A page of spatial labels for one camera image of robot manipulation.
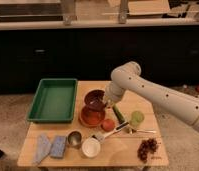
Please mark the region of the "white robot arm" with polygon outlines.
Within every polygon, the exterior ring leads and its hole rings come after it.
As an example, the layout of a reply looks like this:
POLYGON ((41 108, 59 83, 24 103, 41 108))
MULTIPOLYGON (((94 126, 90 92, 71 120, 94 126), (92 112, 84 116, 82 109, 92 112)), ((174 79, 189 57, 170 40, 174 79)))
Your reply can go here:
POLYGON ((126 90, 156 103, 199 132, 199 98, 155 84, 140 77, 141 67, 130 61, 111 72, 111 82, 105 88, 106 107, 120 102, 126 90))

